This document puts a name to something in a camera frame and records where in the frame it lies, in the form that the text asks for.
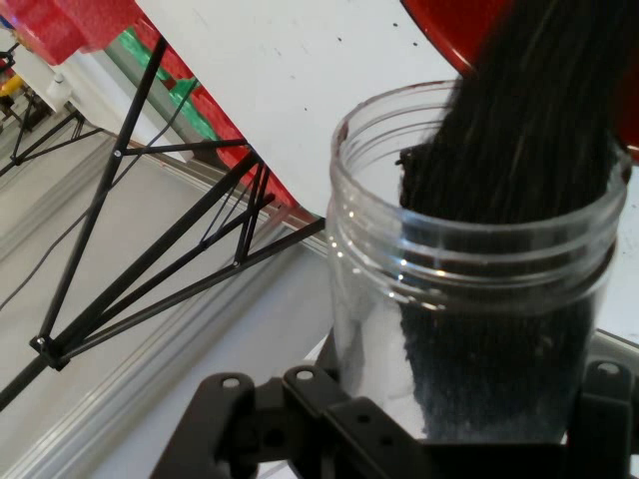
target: red object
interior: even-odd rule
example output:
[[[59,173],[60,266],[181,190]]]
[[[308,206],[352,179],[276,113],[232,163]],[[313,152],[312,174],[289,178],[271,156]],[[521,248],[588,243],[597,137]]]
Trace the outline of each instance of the red object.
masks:
[[[143,13],[134,0],[0,0],[0,14],[51,65],[106,48]]]
[[[193,92],[191,99],[196,109],[209,121],[211,127],[213,127],[222,140],[232,140],[243,137],[240,130],[238,130],[204,87],[198,87]],[[232,168],[241,161],[248,152],[249,150],[245,147],[222,148],[218,150],[218,156],[227,167]],[[256,172],[257,167],[252,168],[242,178],[242,183],[248,185],[255,177]],[[271,173],[269,182],[267,183],[267,193],[273,193],[278,201],[288,207],[296,207],[298,205],[298,202],[296,202],[273,173]]]
[[[136,35],[140,42],[149,50],[153,51],[156,48],[156,43],[160,40],[160,33],[153,23],[151,23],[151,20],[149,20],[146,15],[143,15],[136,21],[133,28],[136,31]],[[167,51],[164,54],[162,67],[176,80],[194,77],[191,69],[187,67],[171,46],[167,48]]]
[[[511,0],[403,0],[426,37],[460,73],[471,68],[495,20]],[[623,84],[619,137],[639,162],[639,61]]]

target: black bracket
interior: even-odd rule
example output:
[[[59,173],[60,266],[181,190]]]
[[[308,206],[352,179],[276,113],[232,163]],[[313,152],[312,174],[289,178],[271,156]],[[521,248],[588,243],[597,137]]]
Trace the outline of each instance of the black bracket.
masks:
[[[29,341],[29,345],[42,356],[49,367],[61,371],[69,364],[69,359],[62,357],[62,348],[49,336],[36,336]]]
[[[429,444],[317,366],[259,387],[217,374],[196,392],[153,477],[250,479],[260,463],[288,460],[304,479],[627,479],[633,382],[619,364],[591,364],[565,445]]]

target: black metal frame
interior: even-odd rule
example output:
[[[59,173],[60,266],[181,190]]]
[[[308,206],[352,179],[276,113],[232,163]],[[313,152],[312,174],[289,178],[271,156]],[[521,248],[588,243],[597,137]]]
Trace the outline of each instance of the black metal frame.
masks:
[[[205,379],[152,477],[254,479],[260,463],[287,460],[304,479],[628,479],[639,452],[639,390],[619,364],[590,364],[565,445],[494,445],[416,441],[320,362],[259,387],[238,373]]]
[[[0,178],[2,178],[4,175],[9,173],[13,168],[19,167],[23,163],[29,162],[31,160],[35,160],[36,158],[42,157],[43,155],[54,152],[60,148],[64,148],[73,143],[84,140],[85,138],[92,137],[104,131],[104,129],[102,128],[96,128],[88,133],[82,134],[82,127],[84,126],[85,119],[80,112],[75,111],[67,115],[57,125],[51,128],[51,130],[49,130],[41,138],[39,138],[36,142],[34,142],[33,145],[31,145],[24,152],[19,154],[18,152],[22,144],[22,137],[24,136],[25,130],[28,128],[27,125],[29,123],[29,115],[31,114],[31,110],[33,108],[35,99],[36,99],[36,94],[32,93],[31,97],[29,98],[29,104],[27,106],[27,110],[24,114],[24,119],[22,120],[22,123],[20,125],[18,138],[16,140],[15,146],[13,147],[13,153],[9,157],[9,160],[11,162],[0,170]],[[59,145],[55,145],[53,147],[42,150],[40,152],[34,153],[38,148],[44,145],[44,143],[47,142],[47,140],[49,140],[51,137],[53,137],[55,134],[57,134],[60,130],[62,130],[64,127],[66,127],[69,123],[71,123],[74,120],[77,120],[78,123],[76,125],[76,129],[70,140],[67,140],[66,142],[62,142]]]
[[[323,230],[324,220],[321,219],[273,242],[268,246],[265,246],[255,252],[250,252],[251,241],[258,215],[268,203],[273,201],[274,197],[273,195],[266,195],[266,185],[269,180],[270,171],[258,154],[251,149],[246,140],[218,142],[206,141],[198,144],[185,144],[171,147],[145,147],[142,149],[128,148],[131,135],[134,131],[140,113],[142,112],[143,105],[146,102],[166,48],[167,43],[163,38],[161,38],[149,61],[145,74],[138,87],[138,91],[133,99],[129,113],[116,140],[111,156],[107,162],[107,166],[102,174],[102,179],[100,180],[95,193],[91,208],[84,220],[80,234],[76,239],[75,246],[71,252],[62,278],[57,286],[42,327],[40,328],[37,336],[30,341],[30,345],[38,352],[38,356],[33,359],[31,363],[28,364],[27,367],[0,392],[0,411],[11,403],[11,401],[15,399],[18,394],[20,394],[20,392],[24,390],[47,367],[61,370],[69,363],[71,358],[76,355],[101,344],[107,339],[134,327],[169,307],[172,307],[173,305],[234,276],[252,265],[261,262],[287,247],[305,240],[306,238]],[[76,116],[77,114],[72,114],[61,123],[68,123]],[[102,205],[107,198],[109,190],[114,184],[114,179],[123,157],[148,153],[167,153],[199,149],[208,150],[236,146],[247,146],[250,148],[250,153],[213,187],[211,187],[211,189],[199,201],[197,201],[179,220],[177,220],[145,252],[143,252],[137,260],[135,260],[124,272],[122,272],[122,274],[120,274],[120,276],[113,281],[113,283],[109,285],[91,304],[89,304],[82,313],[80,313],[66,328],[64,328],[57,337],[51,337],[56,318],[69,290],[69,286],[71,285],[76,269],[78,268],[85,247],[89,241],[93,227],[96,224]],[[29,157],[33,150],[34,147],[31,147],[19,157],[14,153],[14,157],[16,159],[21,158],[22,162],[27,161],[28,159],[35,158],[35,155]],[[144,284],[137,287],[134,291],[117,301],[118,298],[164,254],[164,252],[166,252],[186,231],[189,230],[190,227],[192,227],[208,210],[221,200],[224,195],[230,194],[241,178],[255,165],[258,166],[258,172],[253,180],[248,208],[243,214],[230,221],[227,225],[222,225],[216,233],[212,234],[207,239],[203,238],[196,247],[182,255],[179,259],[175,260],[158,274],[147,280]],[[237,253],[233,264],[223,267],[219,271],[184,287],[174,294],[157,301],[127,318],[121,319],[117,323],[102,329],[100,332],[97,332],[98,329],[107,324],[117,314],[129,307],[136,300],[144,296],[155,286],[160,284],[166,278],[178,271],[237,227],[242,227],[242,232],[240,234]]]

